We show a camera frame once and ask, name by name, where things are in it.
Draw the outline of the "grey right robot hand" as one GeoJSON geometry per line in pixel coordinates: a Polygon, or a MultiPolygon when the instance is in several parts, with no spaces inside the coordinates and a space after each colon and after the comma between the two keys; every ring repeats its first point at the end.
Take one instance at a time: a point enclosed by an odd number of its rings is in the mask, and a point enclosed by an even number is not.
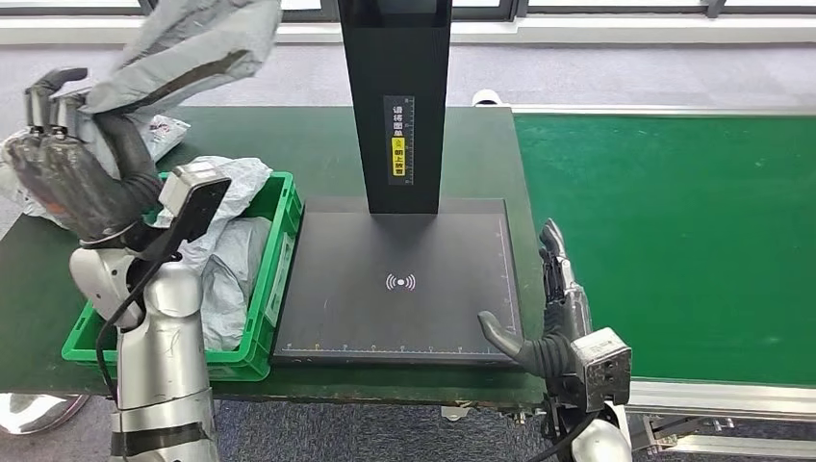
{"type": "Polygon", "coordinates": [[[502,327],[489,311],[478,313],[483,336],[522,369],[542,378],[556,378],[574,371],[571,342],[588,332],[590,317],[584,288],[576,281],[563,234],[549,218],[539,235],[545,308],[543,333],[526,339],[502,327]]]}

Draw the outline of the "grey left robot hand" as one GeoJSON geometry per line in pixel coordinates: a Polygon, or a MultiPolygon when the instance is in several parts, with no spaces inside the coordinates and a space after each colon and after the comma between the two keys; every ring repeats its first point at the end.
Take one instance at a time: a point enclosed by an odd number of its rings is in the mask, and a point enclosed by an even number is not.
{"type": "Polygon", "coordinates": [[[126,115],[86,115],[83,67],[58,68],[24,91],[28,128],[2,148],[18,182],[84,242],[106,240],[141,219],[163,183],[137,125],[126,115]]]}

